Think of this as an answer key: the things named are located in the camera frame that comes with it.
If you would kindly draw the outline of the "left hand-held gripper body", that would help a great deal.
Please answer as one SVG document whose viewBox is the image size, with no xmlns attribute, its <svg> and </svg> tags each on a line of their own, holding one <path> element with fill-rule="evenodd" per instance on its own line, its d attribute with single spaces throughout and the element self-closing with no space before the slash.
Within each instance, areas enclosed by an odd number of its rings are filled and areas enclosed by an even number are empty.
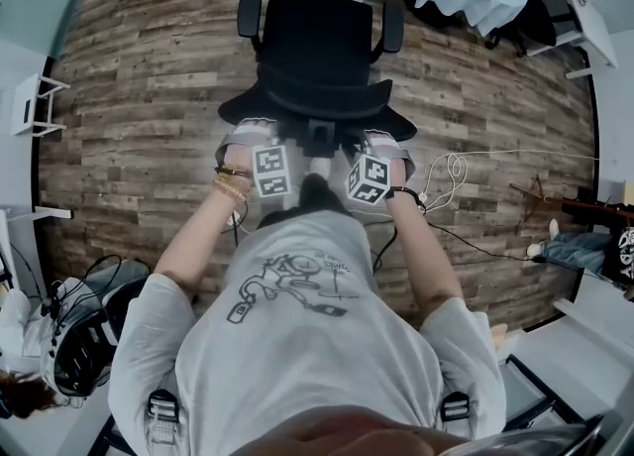
<svg viewBox="0 0 634 456">
<path fill-rule="evenodd" d="M 285 145 L 277 136 L 277 123 L 267 118 L 242 120 L 221 142 L 217 173 L 248 183 L 260 198 L 290 193 L 290 171 Z"/>
</svg>

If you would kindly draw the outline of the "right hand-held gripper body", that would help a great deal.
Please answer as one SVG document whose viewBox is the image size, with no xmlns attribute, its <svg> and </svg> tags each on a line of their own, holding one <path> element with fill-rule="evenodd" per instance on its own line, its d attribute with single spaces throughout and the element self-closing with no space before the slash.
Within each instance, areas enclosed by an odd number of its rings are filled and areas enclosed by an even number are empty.
<svg viewBox="0 0 634 456">
<path fill-rule="evenodd" d="M 416 171 L 409 153 L 387 132 L 364 130 L 360 142 L 346 152 L 351 165 L 346 180 L 346 194 L 350 200 L 366 205 L 379 204 L 391 190 L 404 186 Z M 392 179 L 392 164 L 402 162 L 404 183 Z"/>
</svg>

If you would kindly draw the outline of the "person's left forearm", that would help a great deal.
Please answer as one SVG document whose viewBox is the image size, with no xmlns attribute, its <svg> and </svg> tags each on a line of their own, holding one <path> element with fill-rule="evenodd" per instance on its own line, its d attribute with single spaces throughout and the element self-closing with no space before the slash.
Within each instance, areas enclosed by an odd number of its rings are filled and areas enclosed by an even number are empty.
<svg viewBox="0 0 634 456">
<path fill-rule="evenodd" d="M 174 281 L 192 301 L 228 218 L 250 191 L 248 183 L 229 180 L 225 174 L 213 181 L 207 197 L 160 256 L 155 273 Z"/>
</svg>

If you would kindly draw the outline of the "person's right forearm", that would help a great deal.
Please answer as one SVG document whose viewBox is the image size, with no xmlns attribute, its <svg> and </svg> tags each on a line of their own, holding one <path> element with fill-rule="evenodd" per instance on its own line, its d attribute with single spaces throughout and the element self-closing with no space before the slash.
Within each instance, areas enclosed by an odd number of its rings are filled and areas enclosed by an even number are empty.
<svg viewBox="0 0 634 456">
<path fill-rule="evenodd" d="M 414 299 L 424 327 L 429 317 L 451 299 L 463 299 L 459 278 L 425 217 L 409 204 L 387 208 L 405 258 Z"/>
</svg>

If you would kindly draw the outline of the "black wrist band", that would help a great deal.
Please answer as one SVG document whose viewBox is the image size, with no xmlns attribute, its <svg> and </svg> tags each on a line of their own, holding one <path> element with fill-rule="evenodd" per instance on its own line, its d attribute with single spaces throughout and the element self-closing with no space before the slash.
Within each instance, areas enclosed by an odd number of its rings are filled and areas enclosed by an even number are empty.
<svg viewBox="0 0 634 456">
<path fill-rule="evenodd" d="M 393 186 L 384 199 L 389 207 L 396 207 L 397 204 L 409 204 L 422 214 L 427 212 L 427 206 L 422 202 L 418 193 L 407 186 Z"/>
</svg>

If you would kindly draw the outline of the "person's black trousers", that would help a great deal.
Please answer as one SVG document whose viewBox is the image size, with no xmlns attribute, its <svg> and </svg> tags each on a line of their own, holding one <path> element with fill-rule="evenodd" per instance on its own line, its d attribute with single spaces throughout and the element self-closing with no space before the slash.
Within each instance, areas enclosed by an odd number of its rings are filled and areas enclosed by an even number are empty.
<svg viewBox="0 0 634 456">
<path fill-rule="evenodd" d="M 345 208 L 338 195 L 329 187 L 327 180 L 318 173 L 311 173 L 300 185 L 297 204 L 289 209 L 268 214 L 263 218 L 258 229 L 320 211 L 331 211 L 352 217 L 352 213 Z"/>
</svg>

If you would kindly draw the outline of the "person's grey printed t-shirt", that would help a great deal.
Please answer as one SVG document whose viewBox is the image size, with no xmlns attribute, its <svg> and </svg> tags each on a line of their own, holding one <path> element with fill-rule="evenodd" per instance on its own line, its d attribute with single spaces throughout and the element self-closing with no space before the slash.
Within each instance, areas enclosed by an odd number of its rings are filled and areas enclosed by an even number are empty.
<svg viewBox="0 0 634 456">
<path fill-rule="evenodd" d="M 506 421 L 485 314 L 451 298 L 413 328 L 375 293 L 363 226 L 327 211 L 245 239 L 203 315 L 173 280 L 148 277 L 129 306 L 109 388 L 139 455 L 149 451 L 148 401 L 162 386 L 182 408 L 175 450 L 187 456 L 229 456 L 316 407 L 439 428 L 452 392 L 470 402 L 453 431 L 483 438 Z"/>
</svg>

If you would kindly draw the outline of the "wooden stick stand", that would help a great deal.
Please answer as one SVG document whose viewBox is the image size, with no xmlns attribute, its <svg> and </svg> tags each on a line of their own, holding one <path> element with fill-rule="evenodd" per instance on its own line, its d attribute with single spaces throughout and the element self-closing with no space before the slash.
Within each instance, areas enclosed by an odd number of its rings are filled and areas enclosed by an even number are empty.
<svg viewBox="0 0 634 456">
<path fill-rule="evenodd" d="M 526 201 L 524 220 L 528 221 L 540 205 L 559 207 L 566 214 L 572 215 L 581 222 L 597 223 L 615 220 L 617 222 L 634 222 L 634 204 L 601 202 L 587 198 L 568 198 L 556 196 L 544 191 L 543 183 L 536 174 L 529 187 L 511 182 L 509 187 L 518 191 Z"/>
</svg>

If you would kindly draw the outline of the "black round stool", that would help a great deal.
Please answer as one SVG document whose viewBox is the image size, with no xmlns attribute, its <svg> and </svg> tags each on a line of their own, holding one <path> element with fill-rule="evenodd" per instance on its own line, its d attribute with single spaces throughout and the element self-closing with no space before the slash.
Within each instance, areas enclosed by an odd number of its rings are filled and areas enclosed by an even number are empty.
<svg viewBox="0 0 634 456">
<path fill-rule="evenodd" d="M 111 345 L 118 345 L 129 305 L 140 295 L 146 281 L 147 277 L 127 282 L 110 290 L 103 297 L 102 307 L 107 321 L 102 324 L 102 328 Z"/>
</svg>

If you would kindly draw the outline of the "person's eyeglasses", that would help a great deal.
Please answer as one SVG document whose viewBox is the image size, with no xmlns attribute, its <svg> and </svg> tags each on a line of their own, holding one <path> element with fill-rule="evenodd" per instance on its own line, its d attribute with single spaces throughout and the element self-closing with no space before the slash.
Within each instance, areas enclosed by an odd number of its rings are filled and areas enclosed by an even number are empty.
<svg viewBox="0 0 634 456">
<path fill-rule="evenodd" d="M 608 415 L 578 424 L 531 427 L 470 441 L 442 456 L 621 456 L 632 444 L 634 424 Z"/>
</svg>

